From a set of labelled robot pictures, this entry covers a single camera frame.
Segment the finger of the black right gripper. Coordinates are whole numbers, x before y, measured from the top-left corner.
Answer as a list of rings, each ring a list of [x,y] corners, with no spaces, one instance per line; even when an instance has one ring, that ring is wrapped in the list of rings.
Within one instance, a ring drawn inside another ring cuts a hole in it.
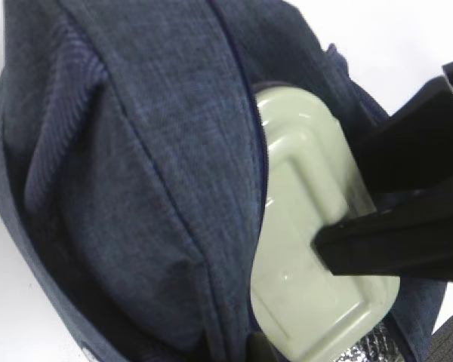
[[[313,245],[333,275],[453,282],[453,190],[324,227]]]

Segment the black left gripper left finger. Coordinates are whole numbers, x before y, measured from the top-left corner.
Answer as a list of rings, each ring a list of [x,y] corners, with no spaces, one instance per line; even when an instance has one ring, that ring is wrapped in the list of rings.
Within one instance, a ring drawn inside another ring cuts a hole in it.
[[[269,340],[262,332],[253,332],[248,336],[249,362],[278,362],[276,353]]]

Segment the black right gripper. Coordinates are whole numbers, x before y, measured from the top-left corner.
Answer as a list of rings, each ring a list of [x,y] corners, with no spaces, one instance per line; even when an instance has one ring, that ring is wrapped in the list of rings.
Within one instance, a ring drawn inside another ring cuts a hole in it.
[[[453,61],[358,145],[371,192],[425,189],[453,175]]]

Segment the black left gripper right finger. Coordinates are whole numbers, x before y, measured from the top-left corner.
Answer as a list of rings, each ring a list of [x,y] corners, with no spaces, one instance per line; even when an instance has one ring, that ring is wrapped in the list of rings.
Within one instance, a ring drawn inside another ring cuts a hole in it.
[[[453,316],[433,334],[428,361],[453,362]]]

